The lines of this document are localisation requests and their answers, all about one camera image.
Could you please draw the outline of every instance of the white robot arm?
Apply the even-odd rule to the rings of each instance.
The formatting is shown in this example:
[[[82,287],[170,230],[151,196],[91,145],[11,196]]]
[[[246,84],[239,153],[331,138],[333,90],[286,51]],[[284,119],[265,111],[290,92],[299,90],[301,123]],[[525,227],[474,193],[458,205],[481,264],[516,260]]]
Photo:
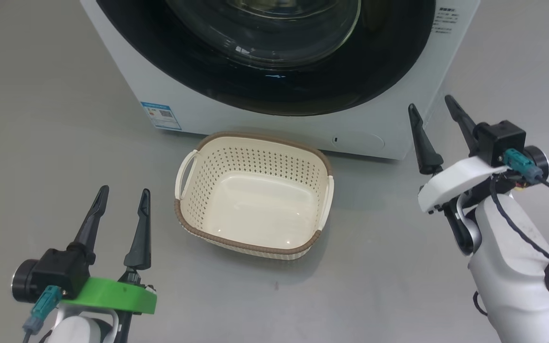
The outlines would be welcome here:
[[[524,147],[526,133],[508,121],[475,125],[452,96],[446,102],[470,158],[442,170],[410,105],[420,171],[434,175],[418,194],[421,210],[444,212],[461,252],[471,256],[475,305],[479,295],[479,310],[502,343],[549,343],[549,245],[509,195],[514,187],[547,184],[548,161],[539,149]],[[524,156],[514,155],[518,150]]]

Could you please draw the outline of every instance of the gray surface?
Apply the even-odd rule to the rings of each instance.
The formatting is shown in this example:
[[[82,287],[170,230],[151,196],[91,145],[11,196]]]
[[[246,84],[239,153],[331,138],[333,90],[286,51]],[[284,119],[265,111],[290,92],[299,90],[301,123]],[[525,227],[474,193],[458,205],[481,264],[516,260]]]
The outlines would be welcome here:
[[[509,119],[549,157],[549,1],[485,0],[448,79],[477,121]],[[447,165],[466,148],[436,114],[427,132]],[[416,201],[427,181],[403,162],[332,157],[329,227],[295,263],[214,247],[185,233],[173,184],[199,139],[152,128],[79,2],[0,0],[0,342],[21,340],[30,306],[10,276],[65,248],[98,187],[111,187],[93,275],[117,278],[152,191],[156,315],[131,342],[494,342],[471,304],[467,259],[443,216]],[[516,198],[549,241],[549,191]]]

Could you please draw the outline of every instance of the basket handle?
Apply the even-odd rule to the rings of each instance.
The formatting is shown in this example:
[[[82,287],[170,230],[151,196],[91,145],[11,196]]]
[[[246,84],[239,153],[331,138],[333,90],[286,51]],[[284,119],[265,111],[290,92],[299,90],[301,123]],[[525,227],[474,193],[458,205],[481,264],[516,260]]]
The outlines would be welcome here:
[[[319,221],[319,226],[317,227],[319,231],[323,230],[323,226],[325,226],[327,216],[329,215],[329,209],[332,207],[332,199],[334,197],[334,178],[331,175],[329,176],[329,184],[327,184],[325,193],[327,196],[325,198],[325,202],[323,203],[321,220]]]
[[[185,187],[187,184],[183,185],[183,192],[181,192],[181,183],[183,182],[183,174],[185,174],[185,170],[188,169],[188,165],[190,165],[190,162],[194,160],[194,157],[196,157],[196,154],[198,154],[198,151],[194,149],[192,152],[188,154],[188,156],[183,159],[183,162],[181,162],[181,165],[179,166],[179,171],[177,172],[177,179],[175,180],[175,198],[177,200],[181,200],[183,196],[185,195]]]

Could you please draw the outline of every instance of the washing machine door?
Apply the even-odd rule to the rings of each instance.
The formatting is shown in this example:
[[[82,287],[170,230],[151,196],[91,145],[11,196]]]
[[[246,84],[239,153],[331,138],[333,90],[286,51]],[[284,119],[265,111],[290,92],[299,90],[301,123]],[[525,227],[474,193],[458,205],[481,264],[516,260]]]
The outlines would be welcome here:
[[[418,60],[436,0],[97,0],[157,68],[210,98],[321,115],[380,95]]]

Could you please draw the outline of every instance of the white washing machine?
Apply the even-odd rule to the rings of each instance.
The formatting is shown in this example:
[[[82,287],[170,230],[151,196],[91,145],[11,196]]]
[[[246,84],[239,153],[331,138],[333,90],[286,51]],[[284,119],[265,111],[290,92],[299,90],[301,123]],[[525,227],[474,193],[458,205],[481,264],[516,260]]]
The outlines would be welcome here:
[[[82,0],[165,130],[403,159],[479,0]]]

